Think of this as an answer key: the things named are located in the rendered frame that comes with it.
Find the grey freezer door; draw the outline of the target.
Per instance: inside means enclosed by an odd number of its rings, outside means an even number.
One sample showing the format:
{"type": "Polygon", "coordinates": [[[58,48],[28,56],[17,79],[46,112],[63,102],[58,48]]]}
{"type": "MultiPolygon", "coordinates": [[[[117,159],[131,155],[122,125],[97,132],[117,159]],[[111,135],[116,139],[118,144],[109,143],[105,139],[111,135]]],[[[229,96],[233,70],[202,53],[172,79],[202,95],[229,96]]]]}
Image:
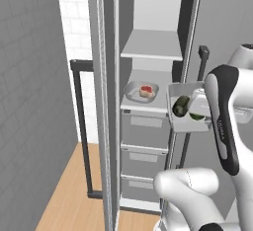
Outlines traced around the grey freezer door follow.
{"type": "Polygon", "coordinates": [[[114,0],[89,0],[105,231],[118,231],[114,0]]]}

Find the grey fridge door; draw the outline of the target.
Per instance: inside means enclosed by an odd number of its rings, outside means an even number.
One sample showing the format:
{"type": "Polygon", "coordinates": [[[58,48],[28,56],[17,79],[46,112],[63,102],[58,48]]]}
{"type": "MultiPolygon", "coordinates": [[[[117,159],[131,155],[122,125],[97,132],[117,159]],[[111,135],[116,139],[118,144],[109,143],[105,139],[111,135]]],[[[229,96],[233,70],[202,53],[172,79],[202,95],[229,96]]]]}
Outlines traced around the grey fridge door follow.
{"type": "MultiPolygon", "coordinates": [[[[179,38],[184,42],[190,26],[194,0],[182,0],[179,19],[179,38]]],[[[199,47],[210,50],[206,70],[225,63],[233,51],[242,43],[253,43],[253,0],[200,0],[192,48],[188,56],[188,71],[182,71],[183,64],[173,64],[172,76],[175,82],[185,78],[188,82],[197,80],[200,58],[199,47]]],[[[211,198],[222,216],[226,216],[235,199],[231,178],[220,166],[212,131],[193,132],[188,144],[184,166],[205,167],[215,170],[219,178],[219,189],[211,198]]]]}

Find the grey freezer cabinet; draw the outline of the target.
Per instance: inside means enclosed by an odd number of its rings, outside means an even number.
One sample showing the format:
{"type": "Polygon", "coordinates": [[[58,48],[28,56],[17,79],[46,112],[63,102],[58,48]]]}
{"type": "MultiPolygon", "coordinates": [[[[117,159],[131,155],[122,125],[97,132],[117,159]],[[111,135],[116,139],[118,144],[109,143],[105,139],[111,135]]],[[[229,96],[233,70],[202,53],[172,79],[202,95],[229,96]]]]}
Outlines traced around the grey freezer cabinet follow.
{"type": "MultiPolygon", "coordinates": [[[[179,38],[179,19],[182,10],[182,0],[114,0],[115,3],[115,84],[116,84],[116,130],[117,130],[117,175],[119,176],[119,205],[121,210],[144,211],[158,213],[160,211],[160,203],[150,202],[136,199],[128,199],[122,197],[121,175],[122,175],[122,109],[121,103],[124,97],[124,87],[126,86],[132,70],[162,71],[170,72],[172,83],[175,83],[172,76],[173,64],[181,62],[183,64],[182,71],[188,70],[189,60],[184,53],[189,53],[192,48],[193,36],[195,32],[196,19],[199,12],[200,0],[193,1],[193,13],[191,14],[190,26],[186,31],[184,42],[180,42],[179,38]],[[133,30],[147,31],[166,31],[176,32],[181,47],[182,60],[171,59],[152,59],[152,58],[135,58],[121,57],[127,40],[133,30]]],[[[171,166],[176,133],[170,124],[168,150],[163,170],[171,166]]]]}

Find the grey freezer rack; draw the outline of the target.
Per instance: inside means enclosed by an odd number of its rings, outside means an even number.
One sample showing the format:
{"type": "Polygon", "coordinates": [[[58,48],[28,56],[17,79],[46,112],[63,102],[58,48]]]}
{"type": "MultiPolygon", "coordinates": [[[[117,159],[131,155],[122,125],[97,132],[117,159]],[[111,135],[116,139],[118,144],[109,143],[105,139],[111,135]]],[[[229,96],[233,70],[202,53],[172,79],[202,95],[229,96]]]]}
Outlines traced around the grey freezer rack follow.
{"type": "Polygon", "coordinates": [[[176,32],[133,30],[121,57],[182,60],[176,32]]]}
{"type": "Polygon", "coordinates": [[[127,99],[125,92],[121,103],[122,110],[133,110],[151,113],[167,113],[166,89],[172,83],[171,73],[162,71],[132,70],[128,79],[131,81],[146,81],[159,86],[156,98],[149,104],[140,104],[127,99]]]}

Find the grey freezer drawer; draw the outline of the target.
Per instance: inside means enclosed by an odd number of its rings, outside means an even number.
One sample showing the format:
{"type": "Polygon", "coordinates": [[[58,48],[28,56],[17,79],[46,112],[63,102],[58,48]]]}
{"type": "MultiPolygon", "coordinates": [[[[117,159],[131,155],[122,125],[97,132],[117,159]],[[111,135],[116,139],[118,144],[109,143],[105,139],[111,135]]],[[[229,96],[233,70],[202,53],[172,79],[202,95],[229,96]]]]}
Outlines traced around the grey freezer drawer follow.
{"type": "Polygon", "coordinates": [[[154,178],[165,167],[167,149],[121,145],[122,174],[134,177],[154,178]]]}
{"type": "Polygon", "coordinates": [[[170,124],[167,114],[122,111],[122,143],[165,149],[168,145],[170,124]]]}
{"type": "Polygon", "coordinates": [[[150,178],[121,175],[122,197],[150,202],[158,202],[159,196],[154,190],[150,178]]]}

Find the grey meat container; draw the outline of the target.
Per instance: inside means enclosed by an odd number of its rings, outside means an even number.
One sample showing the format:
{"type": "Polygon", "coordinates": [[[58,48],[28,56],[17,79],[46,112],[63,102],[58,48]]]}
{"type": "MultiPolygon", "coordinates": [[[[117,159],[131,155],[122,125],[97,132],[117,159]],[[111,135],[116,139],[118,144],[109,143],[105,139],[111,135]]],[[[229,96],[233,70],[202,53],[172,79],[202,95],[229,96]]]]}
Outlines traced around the grey meat container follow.
{"type": "Polygon", "coordinates": [[[157,93],[159,92],[159,86],[155,83],[146,81],[131,81],[124,87],[124,92],[126,98],[130,101],[140,104],[149,104],[156,98],[157,93]],[[151,88],[150,97],[143,97],[140,95],[140,89],[143,86],[148,86],[151,88]]]}

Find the red and tan steak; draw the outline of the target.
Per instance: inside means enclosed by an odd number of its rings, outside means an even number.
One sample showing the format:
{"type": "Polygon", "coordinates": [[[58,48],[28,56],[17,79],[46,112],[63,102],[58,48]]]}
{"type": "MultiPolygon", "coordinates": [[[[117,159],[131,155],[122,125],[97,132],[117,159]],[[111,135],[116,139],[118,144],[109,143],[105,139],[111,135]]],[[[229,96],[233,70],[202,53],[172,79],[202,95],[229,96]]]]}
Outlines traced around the red and tan steak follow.
{"type": "Polygon", "coordinates": [[[144,98],[150,98],[152,96],[152,87],[149,85],[142,85],[139,89],[139,95],[144,98]]]}

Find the grey vegetable container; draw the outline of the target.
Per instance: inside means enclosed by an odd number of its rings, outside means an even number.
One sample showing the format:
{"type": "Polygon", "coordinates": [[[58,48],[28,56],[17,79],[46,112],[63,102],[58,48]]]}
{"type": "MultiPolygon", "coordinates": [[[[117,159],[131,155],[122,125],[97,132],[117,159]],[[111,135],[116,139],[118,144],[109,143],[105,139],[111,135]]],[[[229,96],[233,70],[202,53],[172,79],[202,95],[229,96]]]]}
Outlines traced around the grey vegetable container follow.
{"type": "Polygon", "coordinates": [[[202,81],[192,83],[173,83],[168,87],[167,104],[170,124],[175,132],[202,132],[211,128],[211,116],[206,116],[202,120],[193,120],[189,111],[183,117],[173,114],[172,108],[180,96],[188,96],[190,99],[196,89],[204,88],[202,81]]]}

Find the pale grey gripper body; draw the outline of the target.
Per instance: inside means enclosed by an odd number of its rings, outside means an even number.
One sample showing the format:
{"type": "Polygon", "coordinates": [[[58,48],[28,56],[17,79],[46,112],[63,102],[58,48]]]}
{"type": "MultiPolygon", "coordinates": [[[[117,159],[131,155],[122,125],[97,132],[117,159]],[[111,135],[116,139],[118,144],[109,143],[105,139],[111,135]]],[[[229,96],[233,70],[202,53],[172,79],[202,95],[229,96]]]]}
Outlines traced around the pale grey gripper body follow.
{"type": "Polygon", "coordinates": [[[203,88],[196,89],[188,104],[188,111],[199,116],[210,116],[210,107],[203,88]]]}

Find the dark green avocado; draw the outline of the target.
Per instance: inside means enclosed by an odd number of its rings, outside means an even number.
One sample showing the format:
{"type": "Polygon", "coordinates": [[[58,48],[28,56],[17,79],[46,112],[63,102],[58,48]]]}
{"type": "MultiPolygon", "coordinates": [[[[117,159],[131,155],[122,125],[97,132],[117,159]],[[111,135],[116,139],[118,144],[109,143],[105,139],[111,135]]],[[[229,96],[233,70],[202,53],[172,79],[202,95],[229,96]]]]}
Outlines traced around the dark green avocado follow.
{"type": "Polygon", "coordinates": [[[206,118],[204,115],[197,115],[192,113],[189,113],[189,115],[193,120],[202,120],[206,118]]]}

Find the dark green cucumber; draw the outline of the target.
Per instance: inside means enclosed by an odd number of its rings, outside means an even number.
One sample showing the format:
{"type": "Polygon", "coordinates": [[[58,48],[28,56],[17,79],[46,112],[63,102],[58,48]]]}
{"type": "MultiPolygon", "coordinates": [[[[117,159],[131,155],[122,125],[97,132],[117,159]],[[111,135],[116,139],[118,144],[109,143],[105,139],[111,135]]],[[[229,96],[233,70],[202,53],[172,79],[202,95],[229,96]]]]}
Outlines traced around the dark green cucumber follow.
{"type": "Polygon", "coordinates": [[[190,98],[188,96],[180,96],[172,108],[172,112],[177,117],[183,117],[188,111],[188,103],[190,98]]]}

